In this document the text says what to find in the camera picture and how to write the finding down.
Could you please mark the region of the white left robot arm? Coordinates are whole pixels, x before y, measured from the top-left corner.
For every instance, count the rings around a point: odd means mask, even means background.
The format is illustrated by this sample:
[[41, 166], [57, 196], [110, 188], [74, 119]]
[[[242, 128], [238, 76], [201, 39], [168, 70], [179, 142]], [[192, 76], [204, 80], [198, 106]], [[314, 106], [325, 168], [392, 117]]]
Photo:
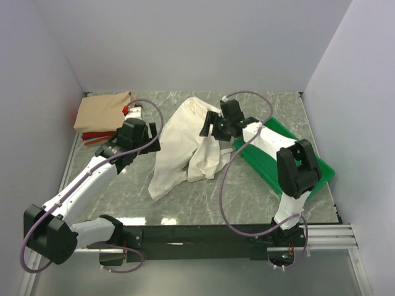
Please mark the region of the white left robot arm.
[[76, 223], [81, 211], [139, 154], [160, 150], [160, 128], [154, 122], [129, 118], [95, 151], [85, 169], [43, 206], [30, 205], [23, 214], [23, 246], [60, 265], [76, 249], [95, 243], [123, 245], [123, 224], [109, 215]]

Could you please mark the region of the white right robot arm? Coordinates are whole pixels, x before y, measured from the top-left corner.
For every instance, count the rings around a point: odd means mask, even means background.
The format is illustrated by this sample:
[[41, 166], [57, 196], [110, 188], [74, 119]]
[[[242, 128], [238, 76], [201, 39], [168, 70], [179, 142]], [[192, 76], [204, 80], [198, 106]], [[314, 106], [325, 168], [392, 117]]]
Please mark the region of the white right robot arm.
[[236, 229], [227, 220], [223, 210], [222, 194], [225, 178], [231, 163], [225, 166], [219, 189], [220, 213], [230, 230], [244, 237], [266, 236], [271, 233], [274, 244], [286, 245], [292, 238], [292, 231], [302, 218], [304, 204], [322, 178], [322, 172], [311, 143], [306, 140], [287, 138], [267, 128], [256, 118], [244, 116], [239, 102], [232, 99], [221, 101], [220, 112], [208, 110], [201, 137], [213, 136], [218, 141], [240, 138], [244, 144], [231, 157], [232, 162], [247, 146], [252, 145], [276, 161], [277, 178], [282, 195], [272, 227], [263, 232], [246, 233]]

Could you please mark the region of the white t shirt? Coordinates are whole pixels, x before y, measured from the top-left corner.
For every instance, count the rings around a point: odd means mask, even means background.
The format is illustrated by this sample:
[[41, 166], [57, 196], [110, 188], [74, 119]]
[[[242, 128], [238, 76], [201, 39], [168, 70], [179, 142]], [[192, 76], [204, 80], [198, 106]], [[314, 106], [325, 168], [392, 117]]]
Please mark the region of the white t shirt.
[[220, 110], [197, 97], [190, 97], [165, 124], [148, 187], [152, 200], [163, 198], [183, 181], [214, 179], [230, 161], [233, 149], [221, 148], [213, 136], [199, 135], [208, 111]]

